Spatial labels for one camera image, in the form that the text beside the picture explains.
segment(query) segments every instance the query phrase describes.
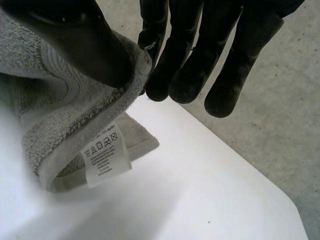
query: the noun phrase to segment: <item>black glove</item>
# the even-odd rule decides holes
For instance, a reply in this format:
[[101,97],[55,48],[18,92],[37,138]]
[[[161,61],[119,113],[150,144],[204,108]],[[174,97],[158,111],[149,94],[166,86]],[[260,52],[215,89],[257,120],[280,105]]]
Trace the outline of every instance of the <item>black glove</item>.
[[[143,29],[138,44],[148,50],[153,67],[166,33],[168,7],[172,30],[157,66],[149,76],[151,100],[170,97],[191,103],[213,71],[237,20],[235,38],[223,69],[206,96],[204,107],[224,118],[234,109],[261,49],[283,25],[283,17],[304,0],[140,0]],[[187,59],[202,11],[199,38]]]

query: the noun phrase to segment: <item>folded towel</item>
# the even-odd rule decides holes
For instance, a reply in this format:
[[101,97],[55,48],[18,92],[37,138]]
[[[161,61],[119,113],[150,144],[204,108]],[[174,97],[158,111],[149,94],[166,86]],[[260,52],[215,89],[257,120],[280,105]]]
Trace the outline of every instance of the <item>folded towel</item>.
[[[79,152],[129,107],[147,81],[152,65],[149,55],[115,34],[133,66],[131,80],[120,89],[81,74],[49,44],[0,9],[1,78],[10,84],[12,105],[25,129],[22,145],[28,164],[48,191],[83,183],[71,177],[84,166]],[[150,140],[153,148],[157,146],[157,141],[136,122],[124,116],[119,121],[129,148],[132,143],[133,158],[145,153],[134,150],[137,142],[147,144]]]

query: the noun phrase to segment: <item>towel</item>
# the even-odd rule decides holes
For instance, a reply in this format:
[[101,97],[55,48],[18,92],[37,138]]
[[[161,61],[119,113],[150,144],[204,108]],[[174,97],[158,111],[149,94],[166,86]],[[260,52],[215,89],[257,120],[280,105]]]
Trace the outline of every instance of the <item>towel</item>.
[[117,117],[132,159],[159,145],[137,122],[121,115],[143,90],[150,56],[115,35],[133,66],[129,83],[120,89],[81,74],[0,9],[0,78],[9,84],[7,94],[25,130],[22,146],[28,165],[48,191],[85,183],[80,151]]

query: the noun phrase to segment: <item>white surface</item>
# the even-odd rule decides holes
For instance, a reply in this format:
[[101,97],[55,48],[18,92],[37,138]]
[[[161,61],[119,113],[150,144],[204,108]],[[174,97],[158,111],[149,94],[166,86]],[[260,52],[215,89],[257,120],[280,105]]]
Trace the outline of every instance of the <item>white surface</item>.
[[0,102],[2,240],[306,240],[291,200],[182,107],[140,97],[128,113],[160,147],[89,189],[40,189],[22,130]]

